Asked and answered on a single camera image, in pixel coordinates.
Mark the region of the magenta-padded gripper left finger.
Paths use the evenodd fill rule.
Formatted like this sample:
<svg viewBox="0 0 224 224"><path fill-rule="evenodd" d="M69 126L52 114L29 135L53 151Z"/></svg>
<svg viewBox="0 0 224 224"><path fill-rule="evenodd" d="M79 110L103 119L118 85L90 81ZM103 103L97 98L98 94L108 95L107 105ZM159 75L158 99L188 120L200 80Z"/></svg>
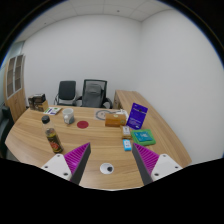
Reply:
<svg viewBox="0 0 224 224"><path fill-rule="evenodd" d="M86 143L65 155L56 154L42 166L42 169L78 185L90 153L91 146Z"/></svg>

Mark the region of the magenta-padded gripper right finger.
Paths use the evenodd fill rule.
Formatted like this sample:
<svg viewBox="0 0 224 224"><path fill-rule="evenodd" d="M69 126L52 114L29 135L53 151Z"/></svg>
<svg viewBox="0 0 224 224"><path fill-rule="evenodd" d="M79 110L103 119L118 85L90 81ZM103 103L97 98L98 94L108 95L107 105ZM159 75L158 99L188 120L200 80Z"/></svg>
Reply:
<svg viewBox="0 0 224 224"><path fill-rule="evenodd" d="M132 153L144 185L148 185L182 169L169 155L158 155L137 143L133 144Z"/></svg>

